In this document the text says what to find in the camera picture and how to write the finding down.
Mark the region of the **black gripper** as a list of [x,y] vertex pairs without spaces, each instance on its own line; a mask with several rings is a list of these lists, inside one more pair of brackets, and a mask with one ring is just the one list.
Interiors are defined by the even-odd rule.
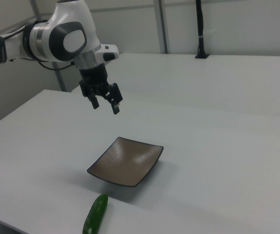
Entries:
[[81,69],[80,89],[82,95],[91,102],[93,109],[99,107],[96,96],[104,97],[112,107],[113,114],[118,114],[119,104],[123,100],[120,89],[116,83],[109,84],[104,63],[90,69]]

